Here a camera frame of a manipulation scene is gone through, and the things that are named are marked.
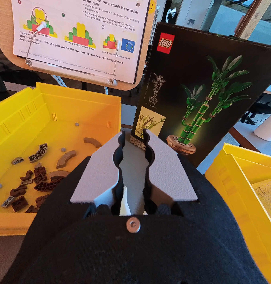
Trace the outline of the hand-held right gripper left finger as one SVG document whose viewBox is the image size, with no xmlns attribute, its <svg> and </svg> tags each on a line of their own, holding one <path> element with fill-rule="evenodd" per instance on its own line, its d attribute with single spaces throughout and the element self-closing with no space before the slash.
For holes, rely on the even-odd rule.
<svg viewBox="0 0 271 284">
<path fill-rule="evenodd" d="M 123 198 L 122 170 L 125 131 L 94 152 L 70 198 L 71 203 L 106 204 L 113 215 L 119 215 Z"/>
</svg>

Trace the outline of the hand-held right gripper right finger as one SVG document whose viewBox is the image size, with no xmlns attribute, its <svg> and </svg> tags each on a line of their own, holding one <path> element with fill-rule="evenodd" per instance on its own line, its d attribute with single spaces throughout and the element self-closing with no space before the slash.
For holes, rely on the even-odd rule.
<svg viewBox="0 0 271 284">
<path fill-rule="evenodd" d="M 161 204 L 176 208 L 185 201 L 197 201 L 198 197 L 180 161 L 181 155 L 172 150 L 150 130 L 143 129 L 146 168 L 143 189 L 144 209 L 154 214 Z"/>
</svg>

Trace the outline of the yellow plastic bin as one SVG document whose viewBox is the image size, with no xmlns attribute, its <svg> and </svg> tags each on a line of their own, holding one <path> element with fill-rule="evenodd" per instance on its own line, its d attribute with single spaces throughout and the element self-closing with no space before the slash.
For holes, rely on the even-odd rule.
<svg viewBox="0 0 271 284">
<path fill-rule="evenodd" d="M 0 102 L 0 183 L 8 174 L 34 171 L 29 156 L 47 143 L 39 160 L 47 172 L 73 171 L 98 148 L 84 143 L 84 137 L 102 145 L 120 131 L 121 98 L 83 90 L 37 83 Z M 56 169 L 59 158 L 75 150 L 66 167 Z M 25 235 L 36 212 L 0 208 L 0 236 Z"/>
<path fill-rule="evenodd" d="M 271 283 L 271 218 L 252 187 L 271 179 L 271 156 L 225 143 L 205 177 L 231 209 L 253 259 Z"/>
</svg>

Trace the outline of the tan arch brick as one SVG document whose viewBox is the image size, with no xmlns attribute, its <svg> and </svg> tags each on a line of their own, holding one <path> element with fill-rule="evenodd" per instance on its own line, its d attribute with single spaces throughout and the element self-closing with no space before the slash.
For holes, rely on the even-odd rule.
<svg viewBox="0 0 271 284">
<path fill-rule="evenodd" d="M 47 177 L 49 177 L 51 179 L 51 181 L 56 180 L 56 179 L 60 179 L 60 178 L 65 178 L 69 175 L 69 171 L 65 171 L 65 170 L 58 170 L 58 171 L 53 171 L 53 172 L 49 172 L 47 173 Z"/>
<path fill-rule="evenodd" d="M 94 138 L 84 137 L 83 140 L 84 140 L 84 143 L 92 144 L 95 148 L 102 147 L 102 144 Z"/>
<path fill-rule="evenodd" d="M 60 168 L 66 167 L 67 162 L 68 162 L 71 158 L 73 158 L 73 157 L 75 157 L 75 156 L 76 156 L 76 151 L 75 151 L 75 150 L 72 150 L 72 151 L 69 151 L 69 152 L 63 154 L 63 155 L 59 158 L 59 160 L 58 160 L 58 162 L 57 162 L 56 169 L 60 169 Z"/>
</svg>

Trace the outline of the white paper packet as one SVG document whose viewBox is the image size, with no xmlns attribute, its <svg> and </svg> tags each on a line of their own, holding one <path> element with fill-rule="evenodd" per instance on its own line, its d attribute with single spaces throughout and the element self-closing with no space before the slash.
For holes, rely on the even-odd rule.
<svg viewBox="0 0 271 284">
<path fill-rule="evenodd" d="M 144 197 L 142 190 L 135 191 L 127 190 L 127 187 L 123 187 L 123 197 L 120 205 L 120 216 L 132 216 L 132 215 L 148 215 L 144 208 Z"/>
</svg>

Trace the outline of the pile of small brown bricks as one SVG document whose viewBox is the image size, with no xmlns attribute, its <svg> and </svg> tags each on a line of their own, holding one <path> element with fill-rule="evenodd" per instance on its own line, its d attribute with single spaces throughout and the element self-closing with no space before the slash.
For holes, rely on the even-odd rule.
<svg viewBox="0 0 271 284">
<path fill-rule="evenodd" d="M 19 212 L 24 208 L 26 212 L 38 212 L 49 193 L 64 179 L 51 181 L 47 173 L 39 160 L 34 162 L 34 171 L 28 170 L 19 179 L 19 175 L 8 174 L 1 183 L 0 208 L 12 208 L 10 212 Z"/>
</svg>

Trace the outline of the grey curved stud plate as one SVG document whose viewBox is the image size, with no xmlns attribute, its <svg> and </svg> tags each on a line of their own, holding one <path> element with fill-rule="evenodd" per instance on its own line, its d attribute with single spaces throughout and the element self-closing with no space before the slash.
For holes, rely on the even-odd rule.
<svg viewBox="0 0 271 284">
<path fill-rule="evenodd" d="M 39 161 L 45 155 L 45 153 L 47 152 L 47 149 L 48 149 L 47 143 L 40 144 L 38 151 L 35 154 L 28 157 L 30 160 L 30 163 Z"/>
</svg>

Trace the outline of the grey table with wooden edge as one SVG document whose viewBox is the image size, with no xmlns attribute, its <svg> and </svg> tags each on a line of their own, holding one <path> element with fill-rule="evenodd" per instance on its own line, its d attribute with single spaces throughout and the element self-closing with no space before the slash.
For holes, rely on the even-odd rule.
<svg viewBox="0 0 271 284">
<path fill-rule="evenodd" d="M 258 126 L 237 122 L 230 130 L 230 135 L 240 147 L 271 156 L 271 141 L 266 141 L 254 134 Z"/>
</svg>

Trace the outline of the brown paper bag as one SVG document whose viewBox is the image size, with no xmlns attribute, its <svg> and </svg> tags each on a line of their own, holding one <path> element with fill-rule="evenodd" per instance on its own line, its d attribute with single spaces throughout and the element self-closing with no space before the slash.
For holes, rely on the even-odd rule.
<svg viewBox="0 0 271 284">
<path fill-rule="evenodd" d="M 271 218 L 271 179 L 254 183 L 252 188 Z"/>
</svg>

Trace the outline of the white board stand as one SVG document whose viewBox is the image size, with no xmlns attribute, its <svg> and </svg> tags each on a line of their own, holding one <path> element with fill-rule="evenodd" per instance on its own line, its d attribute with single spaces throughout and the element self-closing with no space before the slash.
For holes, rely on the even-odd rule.
<svg viewBox="0 0 271 284">
<path fill-rule="evenodd" d="M 62 80 L 62 78 L 60 76 L 56 76 L 56 75 L 51 75 L 55 80 L 56 82 L 62 86 L 62 87 L 67 87 L 66 84 L 64 83 L 64 81 Z M 81 82 L 81 88 L 82 90 L 85 90 L 87 91 L 87 83 L 86 82 Z M 105 94 L 108 95 L 108 87 L 103 87 L 104 88 L 104 91 L 105 91 Z"/>
</svg>

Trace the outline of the white bottle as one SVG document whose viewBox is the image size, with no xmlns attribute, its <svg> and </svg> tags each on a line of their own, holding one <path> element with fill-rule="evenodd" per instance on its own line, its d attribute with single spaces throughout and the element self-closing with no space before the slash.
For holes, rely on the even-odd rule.
<svg viewBox="0 0 271 284">
<path fill-rule="evenodd" d="M 271 116 L 254 130 L 254 134 L 263 140 L 271 141 Z"/>
</svg>

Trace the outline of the black office chair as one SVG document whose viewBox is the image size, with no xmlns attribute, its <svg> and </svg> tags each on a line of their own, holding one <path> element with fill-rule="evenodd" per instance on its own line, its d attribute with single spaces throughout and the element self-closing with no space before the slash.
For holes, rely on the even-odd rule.
<svg viewBox="0 0 271 284">
<path fill-rule="evenodd" d="M 264 122 L 266 119 L 261 119 L 255 121 L 255 116 L 258 114 L 261 115 L 271 115 L 271 106 L 269 105 L 270 102 L 261 103 L 260 101 L 262 98 L 268 95 L 266 93 L 263 93 L 258 99 L 255 101 L 255 103 L 247 110 L 247 112 L 241 117 L 240 122 L 246 123 L 250 125 L 257 125 L 257 123 Z"/>
</svg>

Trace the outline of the black toy set box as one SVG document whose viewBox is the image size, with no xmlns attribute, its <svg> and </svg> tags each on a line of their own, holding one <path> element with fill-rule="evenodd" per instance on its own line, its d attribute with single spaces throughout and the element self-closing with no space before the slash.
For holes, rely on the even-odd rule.
<svg viewBox="0 0 271 284">
<path fill-rule="evenodd" d="M 270 45 L 158 23 L 130 142 L 150 130 L 197 167 L 270 84 Z"/>
</svg>

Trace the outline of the printed instruction sheet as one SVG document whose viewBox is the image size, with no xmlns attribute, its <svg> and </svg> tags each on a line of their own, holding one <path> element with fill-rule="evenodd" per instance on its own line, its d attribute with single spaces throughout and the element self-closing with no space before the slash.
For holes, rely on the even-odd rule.
<svg viewBox="0 0 271 284">
<path fill-rule="evenodd" d="M 105 84 L 135 83 L 150 1 L 12 1 L 13 54 Z"/>
</svg>

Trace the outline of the instruction sheet on clipboard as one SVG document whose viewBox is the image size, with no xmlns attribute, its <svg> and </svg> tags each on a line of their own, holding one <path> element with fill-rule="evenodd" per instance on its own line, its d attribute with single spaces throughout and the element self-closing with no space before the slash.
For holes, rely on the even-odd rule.
<svg viewBox="0 0 271 284">
<path fill-rule="evenodd" d="M 28 66 L 24 58 L 18 57 L 13 54 L 14 28 L 12 4 L 10 0 L 0 1 L 0 48 L 8 60 L 23 69 L 42 72 L 49 75 L 56 75 L 59 77 L 65 77 L 72 80 L 78 80 L 119 90 L 131 90 L 136 87 L 142 79 L 144 67 L 146 66 L 145 61 L 147 56 L 148 44 L 151 36 L 152 25 L 154 22 L 154 16 L 155 12 L 152 12 L 147 16 L 141 53 L 138 62 L 136 81 L 134 84 L 118 81 L 117 85 L 112 85 L 109 84 L 109 80 L 101 79 L 101 77 L 97 77 L 96 75 L 90 75 L 82 73 L 80 71 L 69 70 L 55 65 L 49 65 L 47 63 L 39 62 L 36 60 L 32 60 L 32 65 Z"/>
</svg>

